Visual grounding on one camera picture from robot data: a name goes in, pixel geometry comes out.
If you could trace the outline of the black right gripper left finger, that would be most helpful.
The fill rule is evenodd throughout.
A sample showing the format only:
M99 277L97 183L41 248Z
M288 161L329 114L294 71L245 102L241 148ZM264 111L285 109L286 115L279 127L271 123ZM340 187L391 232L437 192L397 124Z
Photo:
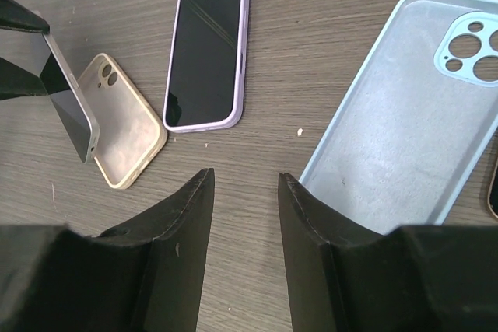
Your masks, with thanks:
M215 174L202 169L98 236L66 225L1 227L3 331L193 331Z

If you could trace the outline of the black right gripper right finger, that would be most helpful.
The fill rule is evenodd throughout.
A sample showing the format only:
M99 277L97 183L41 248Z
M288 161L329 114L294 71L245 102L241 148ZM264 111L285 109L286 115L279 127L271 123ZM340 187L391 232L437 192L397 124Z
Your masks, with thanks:
M497 230L408 225L380 235L279 175L295 331L495 331Z

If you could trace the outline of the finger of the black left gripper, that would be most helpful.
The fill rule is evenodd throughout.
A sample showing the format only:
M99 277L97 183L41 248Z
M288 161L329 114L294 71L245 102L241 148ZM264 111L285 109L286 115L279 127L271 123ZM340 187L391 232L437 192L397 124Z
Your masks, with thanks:
M45 19L14 0L0 0L0 26L3 30L24 33L50 33Z
M1 58L0 100L46 95L47 91L38 76Z

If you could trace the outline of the beige phone case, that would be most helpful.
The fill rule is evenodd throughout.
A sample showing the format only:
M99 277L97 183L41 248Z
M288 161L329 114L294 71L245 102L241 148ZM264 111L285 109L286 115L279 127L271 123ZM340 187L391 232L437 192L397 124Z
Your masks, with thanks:
M166 144L167 130L110 55L95 56L78 84L100 126L94 160L110 187L127 189Z

